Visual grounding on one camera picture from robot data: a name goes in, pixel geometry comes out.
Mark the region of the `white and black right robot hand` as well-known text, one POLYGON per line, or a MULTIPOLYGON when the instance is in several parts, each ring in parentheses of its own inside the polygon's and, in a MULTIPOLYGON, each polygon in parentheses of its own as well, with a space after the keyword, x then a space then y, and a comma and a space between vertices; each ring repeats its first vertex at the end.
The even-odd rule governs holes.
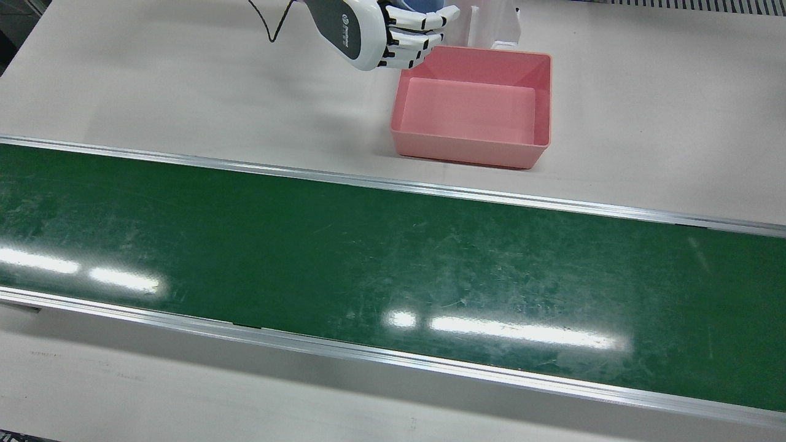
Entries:
POLYGON ((362 72, 421 64, 461 16, 446 1, 306 1, 319 34, 362 72))

